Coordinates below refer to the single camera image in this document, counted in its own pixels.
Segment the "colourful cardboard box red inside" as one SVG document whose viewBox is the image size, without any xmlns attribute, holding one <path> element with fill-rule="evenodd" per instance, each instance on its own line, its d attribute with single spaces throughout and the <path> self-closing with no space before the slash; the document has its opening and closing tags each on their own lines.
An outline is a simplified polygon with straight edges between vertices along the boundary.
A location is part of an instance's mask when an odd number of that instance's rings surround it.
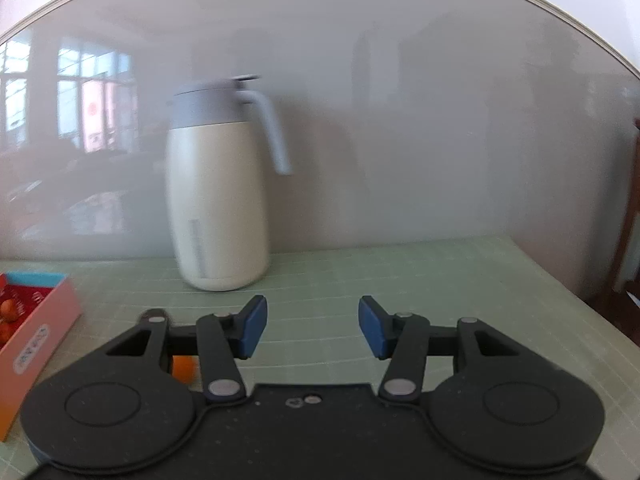
<svg viewBox="0 0 640 480">
<path fill-rule="evenodd" d="M 1 437 L 6 438 L 26 394 L 82 313 L 66 274 L 6 272 L 1 303 L 14 299 L 21 316 L 1 347 Z"/>
</svg>

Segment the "wooden plant stand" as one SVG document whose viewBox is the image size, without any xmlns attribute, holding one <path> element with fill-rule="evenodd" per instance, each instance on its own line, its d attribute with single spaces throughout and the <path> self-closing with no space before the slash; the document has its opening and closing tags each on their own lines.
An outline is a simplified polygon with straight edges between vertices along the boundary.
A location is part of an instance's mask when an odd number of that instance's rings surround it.
<svg viewBox="0 0 640 480">
<path fill-rule="evenodd" d="M 629 247 L 634 222 L 636 222 L 639 213 L 639 119 L 634 120 L 636 127 L 636 140 L 634 141 L 634 156 L 632 156 L 632 165 L 630 173 L 630 182 L 628 197 L 626 203 L 626 211 L 623 218 L 622 228 L 620 229 L 620 237 L 618 238 L 615 254 L 611 269 L 608 271 L 606 286 L 608 292 L 612 294 L 616 292 L 616 284 L 620 277 L 627 249 Z"/>
</svg>

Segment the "white thermos jug grey lid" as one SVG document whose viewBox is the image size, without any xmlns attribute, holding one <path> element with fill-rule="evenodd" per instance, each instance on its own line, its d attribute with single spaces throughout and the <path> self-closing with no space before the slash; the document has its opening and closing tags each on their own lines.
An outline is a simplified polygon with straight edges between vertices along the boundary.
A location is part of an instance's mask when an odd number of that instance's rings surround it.
<svg viewBox="0 0 640 480">
<path fill-rule="evenodd" d="M 292 172 L 280 119 L 252 76 L 194 84 L 172 99 L 166 200 L 178 268 L 191 286 L 226 292 L 254 283 L 269 264 L 267 200 L 250 114 L 273 169 Z"/>
</svg>

